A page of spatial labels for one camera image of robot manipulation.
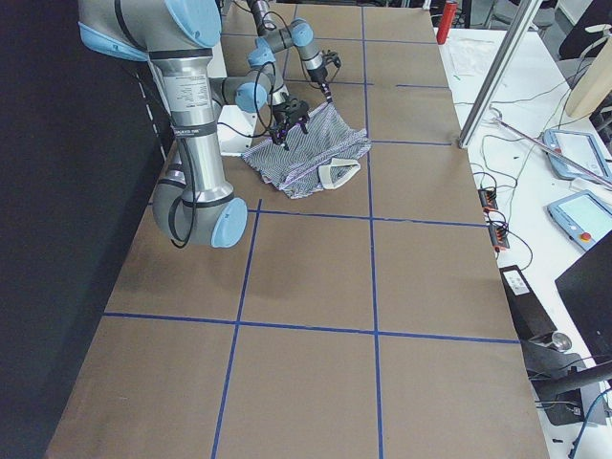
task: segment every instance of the striped cloth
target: striped cloth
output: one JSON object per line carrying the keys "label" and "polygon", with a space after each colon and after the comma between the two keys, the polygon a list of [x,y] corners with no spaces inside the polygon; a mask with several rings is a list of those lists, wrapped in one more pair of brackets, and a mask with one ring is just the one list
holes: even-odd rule
{"label": "striped cloth", "polygon": [[[318,167],[333,158],[358,159],[372,146],[365,129],[351,129],[333,103],[322,103],[310,114],[308,134],[294,126],[287,135],[289,151],[266,139],[242,155],[243,160],[292,199],[322,191]],[[342,177],[348,167],[333,167],[332,180]]]}

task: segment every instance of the white tag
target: white tag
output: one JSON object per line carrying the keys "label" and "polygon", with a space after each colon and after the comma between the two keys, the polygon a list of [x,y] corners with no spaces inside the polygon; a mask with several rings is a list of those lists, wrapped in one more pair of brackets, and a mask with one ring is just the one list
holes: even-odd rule
{"label": "white tag", "polygon": [[518,271],[505,271],[504,277],[506,277],[508,285],[513,289],[515,295],[525,295],[530,292]]}
{"label": "white tag", "polygon": [[164,87],[173,112],[189,112],[210,107],[206,75],[164,76]]}

